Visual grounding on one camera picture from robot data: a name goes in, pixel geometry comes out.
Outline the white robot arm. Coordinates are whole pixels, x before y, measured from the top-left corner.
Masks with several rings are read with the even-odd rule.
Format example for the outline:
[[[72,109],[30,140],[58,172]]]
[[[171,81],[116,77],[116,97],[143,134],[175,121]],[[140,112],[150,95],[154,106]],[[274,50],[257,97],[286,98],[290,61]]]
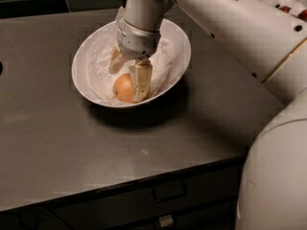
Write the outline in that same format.
[[[235,230],[307,230],[307,32],[304,20],[261,0],[127,0],[110,63],[128,59],[132,98],[149,93],[148,59],[164,14],[179,7],[237,61],[231,87],[259,88],[283,104],[248,149]]]

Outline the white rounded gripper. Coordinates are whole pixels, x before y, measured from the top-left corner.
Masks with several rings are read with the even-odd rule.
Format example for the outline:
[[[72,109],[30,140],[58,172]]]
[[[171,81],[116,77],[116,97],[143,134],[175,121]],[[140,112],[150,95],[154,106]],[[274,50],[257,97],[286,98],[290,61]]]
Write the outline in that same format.
[[[149,58],[157,49],[160,31],[139,30],[124,19],[117,22],[117,44],[111,52],[108,66],[110,74],[117,74],[129,59]],[[150,93],[153,66],[148,59],[142,59],[129,67],[132,82],[132,99],[142,102]]]

